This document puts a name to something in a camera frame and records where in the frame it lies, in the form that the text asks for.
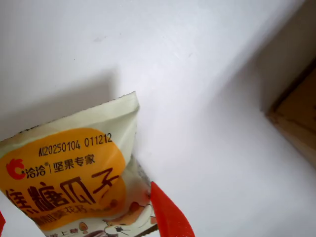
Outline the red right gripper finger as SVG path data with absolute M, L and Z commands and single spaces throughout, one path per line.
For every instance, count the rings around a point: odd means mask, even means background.
M 151 202 L 161 237 L 195 237 L 185 215 L 153 181 L 151 182 Z

